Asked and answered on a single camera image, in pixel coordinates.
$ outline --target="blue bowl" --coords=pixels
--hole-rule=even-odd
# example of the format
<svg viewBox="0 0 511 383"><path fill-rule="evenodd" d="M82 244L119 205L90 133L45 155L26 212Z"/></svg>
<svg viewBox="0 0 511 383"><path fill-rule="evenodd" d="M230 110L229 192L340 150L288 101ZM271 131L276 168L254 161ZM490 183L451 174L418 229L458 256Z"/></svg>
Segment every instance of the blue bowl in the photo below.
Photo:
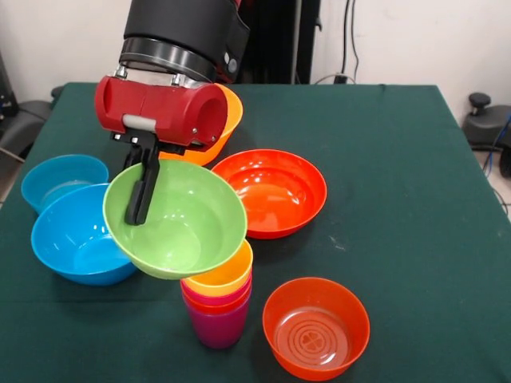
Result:
<svg viewBox="0 0 511 383"><path fill-rule="evenodd" d="M70 154L54 157L30 170L22 182L22 195L41 214L63 195L108 180L109 170L100 160L82 154Z"/></svg>
<svg viewBox="0 0 511 383"><path fill-rule="evenodd" d="M107 187L93 185L62 196L41 213L32 229L38 259L71 281L108 286L136 270L103 220Z"/></svg>

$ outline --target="orange bowl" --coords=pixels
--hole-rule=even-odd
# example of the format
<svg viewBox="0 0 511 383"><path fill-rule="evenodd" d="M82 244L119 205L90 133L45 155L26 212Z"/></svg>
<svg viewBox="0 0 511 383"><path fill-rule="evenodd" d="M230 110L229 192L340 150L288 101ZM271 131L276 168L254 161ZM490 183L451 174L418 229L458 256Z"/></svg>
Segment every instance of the orange bowl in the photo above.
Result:
<svg viewBox="0 0 511 383"><path fill-rule="evenodd" d="M284 283L263 310L264 335L286 371L306 381L337 377L364 352L369 317L346 287L323 278Z"/></svg>
<svg viewBox="0 0 511 383"><path fill-rule="evenodd" d="M160 153L161 160L183 160L193 164L204 166L213 161L216 156L220 153L220 150L225 146L229 137L231 136L234 129L238 126L243 116L243 105L241 104L240 98L229 88L215 84L224 91L225 98L227 98L228 114L227 122L225 123L224 132L216 144L210 147L206 152L197 152L194 150L187 150L183 156L171 153Z"/></svg>

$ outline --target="pink cup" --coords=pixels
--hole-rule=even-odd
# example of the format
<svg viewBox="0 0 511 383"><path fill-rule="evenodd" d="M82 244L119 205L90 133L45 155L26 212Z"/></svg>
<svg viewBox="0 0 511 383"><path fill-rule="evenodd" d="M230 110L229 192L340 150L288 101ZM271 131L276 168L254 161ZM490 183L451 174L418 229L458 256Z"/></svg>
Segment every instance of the pink cup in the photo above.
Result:
<svg viewBox="0 0 511 383"><path fill-rule="evenodd" d="M205 306L226 306L235 300L239 299L245 292L251 288L252 285L252 273L248 276L247 281L234 293L224 295L222 297L208 297L206 295L198 294L192 290L186 283L181 281L181 289L186 293L190 299Z"/></svg>
<svg viewBox="0 0 511 383"><path fill-rule="evenodd" d="M199 340L212 349L226 349L234 345L243 334L251 296L252 292L240 307L221 315L203 314L191 307L185 299L184 304Z"/></svg>

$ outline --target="table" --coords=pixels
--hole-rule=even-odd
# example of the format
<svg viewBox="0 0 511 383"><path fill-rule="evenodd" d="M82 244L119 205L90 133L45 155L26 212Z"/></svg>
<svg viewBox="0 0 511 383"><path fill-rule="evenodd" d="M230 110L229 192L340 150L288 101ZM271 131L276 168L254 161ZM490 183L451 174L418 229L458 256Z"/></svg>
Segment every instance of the table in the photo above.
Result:
<svg viewBox="0 0 511 383"><path fill-rule="evenodd" d="M127 152L93 111L94 84L69 84L0 210L0 380L288 382L263 335L268 295L314 275L352 290L371 322L366 352L341 382L511 379L511 226L433 86L233 85L245 107L220 158L280 148L325 175L323 211L296 235L255 241L245 333L200 345L179 283L138 272L79 286L36 260L23 176L86 153L111 177Z"/></svg>

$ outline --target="plastic cup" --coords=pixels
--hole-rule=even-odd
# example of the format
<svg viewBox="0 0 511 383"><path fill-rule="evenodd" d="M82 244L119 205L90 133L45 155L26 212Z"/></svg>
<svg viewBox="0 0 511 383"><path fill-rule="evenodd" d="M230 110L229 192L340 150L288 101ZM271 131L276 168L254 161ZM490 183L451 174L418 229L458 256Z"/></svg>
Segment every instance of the plastic cup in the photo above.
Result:
<svg viewBox="0 0 511 383"><path fill-rule="evenodd" d="M181 281L181 289L186 293L187 296L189 296L194 301L200 303L201 305L206 306L223 306L228 305L229 303L237 300L239 297L241 297L246 290L249 289L249 286L252 285L252 273L248 276L247 281L244 285L242 285L238 290L236 290L234 293L229 295L222 295L221 297L208 297L207 295L202 295L199 293L196 293L192 289L188 287L186 283Z"/></svg>
<svg viewBox="0 0 511 383"><path fill-rule="evenodd" d="M185 289L181 290L183 293L183 299L194 309L204 314L220 315L229 313L241 306L241 304L247 300L248 296L252 292L252 284L249 284L237 299L224 305L205 305L193 299L190 295L187 294Z"/></svg>
<svg viewBox="0 0 511 383"><path fill-rule="evenodd" d="M243 334L251 296L237 309L221 315L203 314L185 300L184 304L199 340L212 349L227 349L237 343Z"/></svg>
<svg viewBox="0 0 511 383"><path fill-rule="evenodd" d="M226 263L215 269L184 279L184 283L198 294L221 297L237 291L248 279L254 255L245 239L240 249Z"/></svg>

